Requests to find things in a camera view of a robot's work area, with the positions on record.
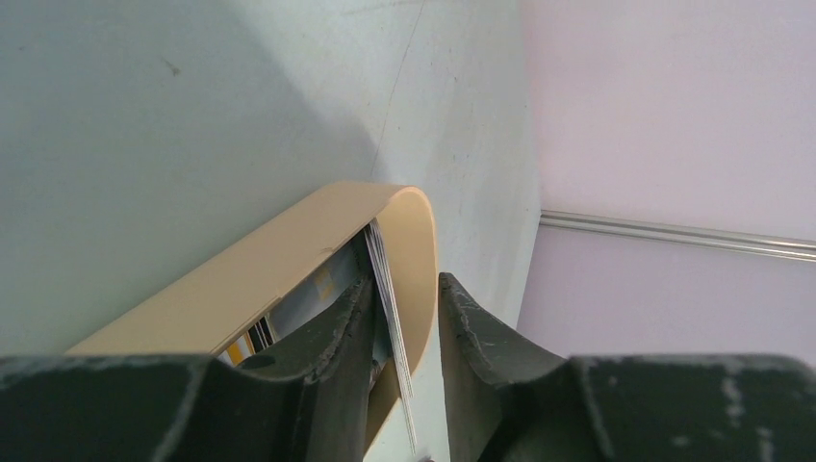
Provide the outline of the oval wooden tray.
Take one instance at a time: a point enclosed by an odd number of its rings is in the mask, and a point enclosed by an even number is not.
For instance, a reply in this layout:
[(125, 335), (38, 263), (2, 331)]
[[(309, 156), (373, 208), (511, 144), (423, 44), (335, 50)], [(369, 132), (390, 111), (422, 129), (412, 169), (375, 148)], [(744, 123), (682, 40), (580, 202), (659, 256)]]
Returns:
[(438, 308), (431, 204), (413, 186), (350, 181), (311, 193), (70, 353), (221, 353), (371, 221), (381, 230), (407, 362), (415, 370)]

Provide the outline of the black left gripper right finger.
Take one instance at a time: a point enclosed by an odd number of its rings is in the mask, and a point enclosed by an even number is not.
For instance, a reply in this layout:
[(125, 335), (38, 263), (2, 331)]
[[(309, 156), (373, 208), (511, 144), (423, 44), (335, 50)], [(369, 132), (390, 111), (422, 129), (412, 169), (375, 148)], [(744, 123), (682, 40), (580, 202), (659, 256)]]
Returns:
[(815, 372), (771, 354), (560, 357), (439, 277), (454, 461), (811, 461)]

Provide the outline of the left aluminium corner post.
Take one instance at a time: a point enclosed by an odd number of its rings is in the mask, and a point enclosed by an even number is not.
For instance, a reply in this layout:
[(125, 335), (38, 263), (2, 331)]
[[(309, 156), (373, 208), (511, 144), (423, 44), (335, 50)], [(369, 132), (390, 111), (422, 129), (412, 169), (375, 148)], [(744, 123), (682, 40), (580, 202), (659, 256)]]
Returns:
[(540, 224), (609, 236), (815, 262), (814, 241), (546, 210), (541, 211)]

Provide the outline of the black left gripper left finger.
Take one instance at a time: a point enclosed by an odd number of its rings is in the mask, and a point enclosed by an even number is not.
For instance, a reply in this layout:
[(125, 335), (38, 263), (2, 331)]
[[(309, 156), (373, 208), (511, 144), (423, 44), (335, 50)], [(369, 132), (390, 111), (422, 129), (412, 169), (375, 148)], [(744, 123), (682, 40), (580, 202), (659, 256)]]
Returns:
[(207, 354), (1, 361), (5, 461), (360, 461), (373, 282), (237, 367)]

